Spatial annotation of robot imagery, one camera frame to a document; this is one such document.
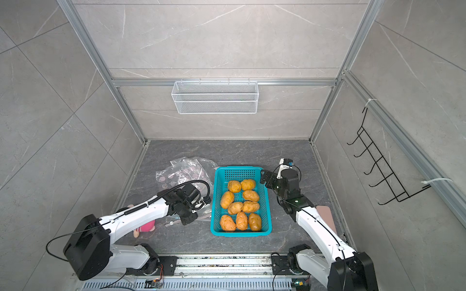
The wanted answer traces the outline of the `clear pink-dotted zipper bag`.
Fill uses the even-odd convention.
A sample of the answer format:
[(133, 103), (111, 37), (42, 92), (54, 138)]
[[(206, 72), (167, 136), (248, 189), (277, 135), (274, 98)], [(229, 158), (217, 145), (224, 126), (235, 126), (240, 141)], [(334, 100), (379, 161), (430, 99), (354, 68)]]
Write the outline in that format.
[[(203, 180), (209, 184), (212, 197), (214, 186), (214, 176), (218, 169), (218, 164), (207, 158), (199, 156), (187, 158), (179, 158), (171, 161), (171, 166), (165, 170), (156, 171), (155, 179), (157, 181), (158, 191), (167, 190), (181, 183), (191, 180)], [(201, 206), (201, 202), (208, 194), (208, 188), (203, 183), (195, 183), (193, 185), (200, 191), (200, 195), (194, 198), (192, 202), (196, 208)], [(211, 220), (212, 206), (204, 204), (200, 210), (196, 211), (200, 221)]]

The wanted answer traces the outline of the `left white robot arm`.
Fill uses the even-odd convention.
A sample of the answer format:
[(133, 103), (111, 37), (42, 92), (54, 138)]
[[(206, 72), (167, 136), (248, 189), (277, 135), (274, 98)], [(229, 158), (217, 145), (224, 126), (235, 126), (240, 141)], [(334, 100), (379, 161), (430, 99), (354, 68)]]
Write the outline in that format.
[(116, 242), (139, 227), (167, 216), (178, 215), (182, 224), (195, 221), (197, 212), (211, 203), (211, 194), (201, 195), (192, 180), (166, 189), (145, 202), (117, 213), (97, 218), (84, 217), (69, 236), (64, 256), (81, 281), (103, 272), (134, 270), (152, 275), (161, 264), (158, 254), (148, 244), (117, 245)]

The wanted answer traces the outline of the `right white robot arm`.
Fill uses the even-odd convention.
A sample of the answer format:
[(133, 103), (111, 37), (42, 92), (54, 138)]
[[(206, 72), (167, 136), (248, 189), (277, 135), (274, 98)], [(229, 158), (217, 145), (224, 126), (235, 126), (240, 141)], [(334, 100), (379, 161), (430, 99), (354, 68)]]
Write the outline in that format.
[(338, 237), (319, 215), (314, 204), (301, 193), (300, 174), (287, 168), (274, 173), (261, 171), (260, 183), (277, 195), (279, 204), (306, 231), (321, 251), (306, 245), (290, 249), (291, 269), (307, 272), (329, 291), (377, 291), (374, 264), (365, 252), (356, 252)]

